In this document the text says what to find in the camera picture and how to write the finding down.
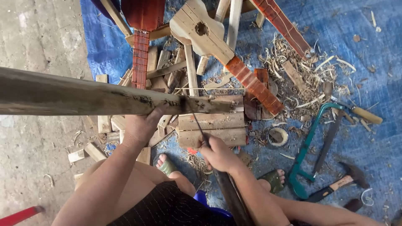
person's left hand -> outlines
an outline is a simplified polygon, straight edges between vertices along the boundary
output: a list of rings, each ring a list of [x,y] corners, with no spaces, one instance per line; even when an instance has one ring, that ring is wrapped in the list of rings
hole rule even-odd
[[[158,105],[149,115],[126,115],[126,129],[122,145],[145,147],[155,133],[160,118],[169,104]]]

green sandal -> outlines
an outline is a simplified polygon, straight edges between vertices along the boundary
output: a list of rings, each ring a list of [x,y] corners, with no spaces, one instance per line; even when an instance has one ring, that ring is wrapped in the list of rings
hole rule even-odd
[[[279,179],[279,173],[278,170],[276,169],[262,175],[261,177],[258,178],[258,180],[259,179],[264,179],[269,182],[269,184],[271,185],[272,194],[277,194],[285,188],[283,184],[281,184],[281,180]]]
[[[159,160],[159,156],[163,154],[157,154],[154,158],[154,161],[152,162],[153,166],[156,166],[156,164],[158,163]],[[160,171],[162,171],[163,173],[166,174],[166,176],[169,176],[169,174],[171,174],[173,171],[177,171],[176,166],[173,164],[173,162],[169,159],[169,157],[166,158],[166,160],[163,162],[162,166],[160,166],[158,168]]]

black skirt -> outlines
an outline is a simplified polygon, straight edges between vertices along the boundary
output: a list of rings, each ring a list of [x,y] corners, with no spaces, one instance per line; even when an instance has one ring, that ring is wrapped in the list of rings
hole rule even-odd
[[[158,184],[145,198],[108,226],[236,225],[183,193],[175,181]]]

red guitar neck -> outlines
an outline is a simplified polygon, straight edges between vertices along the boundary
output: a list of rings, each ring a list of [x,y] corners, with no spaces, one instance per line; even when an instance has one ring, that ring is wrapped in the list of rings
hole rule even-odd
[[[147,31],[134,30],[133,49],[133,87],[145,89],[148,67],[148,49],[150,33]]]
[[[284,108],[282,103],[267,89],[267,86],[260,82],[237,56],[234,56],[225,65],[225,68],[273,115],[276,115]]]
[[[308,45],[303,36],[285,16],[276,2],[274,0],[252,1],[272,25],[283,35],[291,47],[293,47],[304,60],[307,60],[310,56],[310,45]]]

person's right hand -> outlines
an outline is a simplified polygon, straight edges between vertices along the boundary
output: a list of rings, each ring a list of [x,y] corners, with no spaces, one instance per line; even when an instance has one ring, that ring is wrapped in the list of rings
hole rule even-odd
[[[243,162],[233,153],[233,151],[223,142],[222,139],[206,134],[209,137],[211,148],[207,147],[203,136],[198,137],[199,152],[204,156],[205,163],[209,170],[211,166],[215,169],[227,172],[233,172],[233,169],[244,166]]]

